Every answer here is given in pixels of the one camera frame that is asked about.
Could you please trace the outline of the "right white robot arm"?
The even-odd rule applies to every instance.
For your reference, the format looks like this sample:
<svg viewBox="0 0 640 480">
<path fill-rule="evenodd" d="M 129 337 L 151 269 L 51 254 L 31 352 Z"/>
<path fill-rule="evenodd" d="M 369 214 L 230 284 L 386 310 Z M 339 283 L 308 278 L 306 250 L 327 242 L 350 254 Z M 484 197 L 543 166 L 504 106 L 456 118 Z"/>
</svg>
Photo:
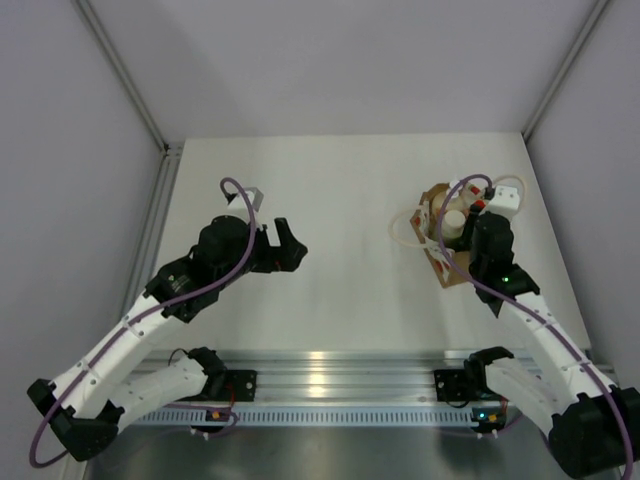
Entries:
<svg viewBox="0 0 640 480">
<path fill-rule="evenodd" d="M 508 349 L 491 347 L 465 361 L 467 389 L 512 403 L 569 477 L 621 467 L 630 478 L 639 460 L 639 392 L 619 387 L 570 339 L 538 285 L 515 263 L 513 241 L 507 218 L 481 214 L 469 275 L 478 298 L 520 339 L 542 374 L 531 374 Z"/>
</svg>

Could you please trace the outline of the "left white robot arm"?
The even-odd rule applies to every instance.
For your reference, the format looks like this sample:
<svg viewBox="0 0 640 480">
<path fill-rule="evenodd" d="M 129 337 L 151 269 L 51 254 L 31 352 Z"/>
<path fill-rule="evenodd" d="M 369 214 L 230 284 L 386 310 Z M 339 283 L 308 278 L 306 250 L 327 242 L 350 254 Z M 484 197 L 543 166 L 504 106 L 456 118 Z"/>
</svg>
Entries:
<svg viewBox="0 0 640 480">
<path fill-rule="evenodd" d="M 87 461 L 158 408 L 179 400 L 228 399 L 228 370 L 207 347 L 193 348 L 142 378 L 129 376 L 152 350 L 242 276 L 299 268 L 307 247 L 286 219 L 277 218 L 274 225 L 279 242 L 272 246 L 264 226 L 232 215 L 214 218 L 187 255 L 158 270 L 121 323 L 85 357 L 56 378 L 38 379 L 28 388 L 28 397 L 65 453 Z"/>
</svg>

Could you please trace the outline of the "clear red-capped bottle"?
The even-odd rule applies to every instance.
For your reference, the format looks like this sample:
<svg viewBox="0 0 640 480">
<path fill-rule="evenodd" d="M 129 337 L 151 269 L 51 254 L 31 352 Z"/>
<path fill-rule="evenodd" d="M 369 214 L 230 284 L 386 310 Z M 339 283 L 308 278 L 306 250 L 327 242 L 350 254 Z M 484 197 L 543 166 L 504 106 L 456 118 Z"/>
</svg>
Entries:
<svg viewBox="0 0 640 480">
<path fill-rule="evenodd" d="M 483 210 L 486 207 L 484 190 L 473 183 L 467 183 L 463 187 L 462 197 L 467 209 L 471 209 L 473 206 L 476 206 L 480 210 Z"/>
</svg>

